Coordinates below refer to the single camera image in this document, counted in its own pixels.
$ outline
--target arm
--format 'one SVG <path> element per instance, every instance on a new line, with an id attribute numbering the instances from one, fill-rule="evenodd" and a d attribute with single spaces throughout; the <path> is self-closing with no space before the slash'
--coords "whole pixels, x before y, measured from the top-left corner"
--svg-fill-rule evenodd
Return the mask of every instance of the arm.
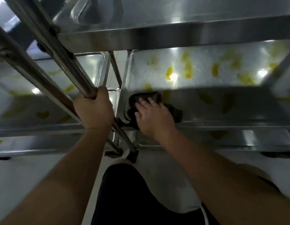
<path id="1" fill-rule="evenodd" d="M 140 130 L 184 168 L 200 199 L 220 224 L 290 224 L 290 200 L 255 174 L 188 139 L 167 108 L 152 99 L 136 104 Z"/>
<path id="2" fill-rule="evenodd" d="M 95 100 L 80 95 L 74 106 L 86 128 L 83 137 L 0 225 L 81 224 L 114 114 L 105 87 Z"/>

